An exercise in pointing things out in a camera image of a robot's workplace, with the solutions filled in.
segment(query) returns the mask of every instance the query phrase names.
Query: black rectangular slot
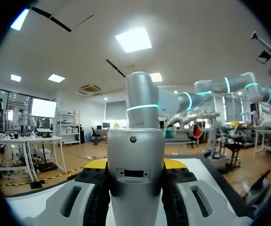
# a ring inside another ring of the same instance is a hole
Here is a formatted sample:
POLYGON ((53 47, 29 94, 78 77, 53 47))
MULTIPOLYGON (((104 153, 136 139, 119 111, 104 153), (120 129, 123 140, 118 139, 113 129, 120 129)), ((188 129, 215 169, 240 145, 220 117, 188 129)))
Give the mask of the black rectangular slot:
POLYGON ((72 188, 71 192, 69 193, 68 197, 66 198, 62 209, 60 211, 60 213, 64 216, 64 217, 69 217, 71 210, 73 209, 74 206, 74 202, 78 196, 78 194, 80 193, 81 187, 75 186, 72 188))
POLYGON ((201 192, 199 192, 198 189, 195 189, 195 190, 192 190, 196 200, 197 200, 197 203, 200 207, 200 210, 201 210, 201 213, 202 213, 202 216, 204 218, 208 217, 210 215, 210 211, 206 205, 206 202, 204 201, 204 197, 203 195, 201 194, 201 192))
POLYGON ((143 170, 124 170, 125 177, 132 177, 132 178, 143 178, 144 171, 143 170))

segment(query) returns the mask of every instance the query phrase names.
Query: shelf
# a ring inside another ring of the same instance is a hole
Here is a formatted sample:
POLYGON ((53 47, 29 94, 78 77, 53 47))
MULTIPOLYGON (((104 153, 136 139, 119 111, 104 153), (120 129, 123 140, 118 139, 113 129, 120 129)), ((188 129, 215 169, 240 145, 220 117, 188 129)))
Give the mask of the shelf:
POLYGON ((65 116, 67 116, 67 115, 69 115, 69 116, 76 116, 76 114, 60 114, 60 115, 65 115, 65 116))
POLYGON ((80 126, 79 124, 58 124, 61 126, 80 126))
POLYGON ((67 141, 67 142, 62 142, 62 145, 69 145, 69 144, 76 144, 79 143, 78 140, 74 140, 74 141, 67 141))
POLYGON ((61 133, 61 136, 64 136, 64 135, 79 135, 79 133, 61 133))

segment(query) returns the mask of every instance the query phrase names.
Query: ceiling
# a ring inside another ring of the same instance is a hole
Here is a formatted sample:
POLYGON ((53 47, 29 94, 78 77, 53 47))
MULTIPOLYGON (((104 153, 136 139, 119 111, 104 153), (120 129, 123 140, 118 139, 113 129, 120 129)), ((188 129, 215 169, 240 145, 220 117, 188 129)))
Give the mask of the ceiling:
POLYGON ((126 76, 160 72, 160 86, 193 85, 247 71, 263 82, 271 79, 271 60, 264 65, 256 61, 264 49, 250 37, 257 31, 268 43, 271 39, 235 0, 49 0, 35 7, 72 31, 30 10, 21 30, 9 29, 0 48, 3 86, 45 95, 59 90, 74 94, 88 84, 104 94, 123 90, 124 77, 106 59, 126 76), (115 36, 137 27, 146 28, 152 48, 125 53, 115 36), (53 73, 66 79, 47 80, 53 73), (21 82, 11 81, 11 74, 21 76, 21 82))

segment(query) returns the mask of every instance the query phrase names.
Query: yellow-black caution tape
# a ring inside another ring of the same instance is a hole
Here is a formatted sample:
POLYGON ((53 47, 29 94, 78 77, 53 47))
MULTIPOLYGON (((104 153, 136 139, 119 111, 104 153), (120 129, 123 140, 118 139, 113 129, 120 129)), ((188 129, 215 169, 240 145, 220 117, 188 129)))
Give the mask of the yellow-black caution tape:
MULTIPOLYGON (((73 169, 73 170, 70 170, 66 173, 61 173, 61 174, 58 174, 58 175, 55 175, 55 176, 52 176, 52 177, 49 177, 49 178, 40 178, 40 180, 50 180, 50 179, 53 179, 53 178, 57 178, 57 177, 60 177, 60 176, 64 176, 64 175, 68 175, 68 176, 72 176, 71 175, 71 172, 74 172, 74 171, 77 171, 79 169, 83 169, 84 167, 81 166, 81 167, 78 167, 76 169, 73 169)), ((6 185, 0 185, 1 187, 7 187, 7 186, 21 186, 21 185, 29 185, 31 182, 25 182, 25 183, 19 183, 19 184, 6 184, 6 185)))

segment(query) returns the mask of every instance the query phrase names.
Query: white platform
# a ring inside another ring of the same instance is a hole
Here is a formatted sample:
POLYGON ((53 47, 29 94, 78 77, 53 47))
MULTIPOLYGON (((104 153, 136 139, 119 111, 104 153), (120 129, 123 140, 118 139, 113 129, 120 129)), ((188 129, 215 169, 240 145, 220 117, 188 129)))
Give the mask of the white platform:
MULTIPOLYGON (((205 181, 208 185, 210 185, 213 189, 215 189, 218 193, 225 197, 223 191, 220 189, 215 179, 212 177, 210 172, 207 170, 207 168, 199 159, 176 159, 176 160, 185 163, 188 169, 195 174, 197 180, 205 181)), ((35 217, 38 216, 45 209, 46 200, 63 185, 64 184, 30 195, 15 198, 7 198, 7 201, 10 204, 13 211, 15 212, 15 214, 20 219, 23 219, 25 217, 35 217)), ((228 202, 227 207, 234 213, 234 210, 230 205, 229 201, 227 202, 228 202)), ((111 202, 109 204, 106 225, 115 226, 115 219, 111 202)), ((159 203, 158 215, 156 218, 156 226, 167 226, 164 206, 161 201, 161 198, 159 203)))

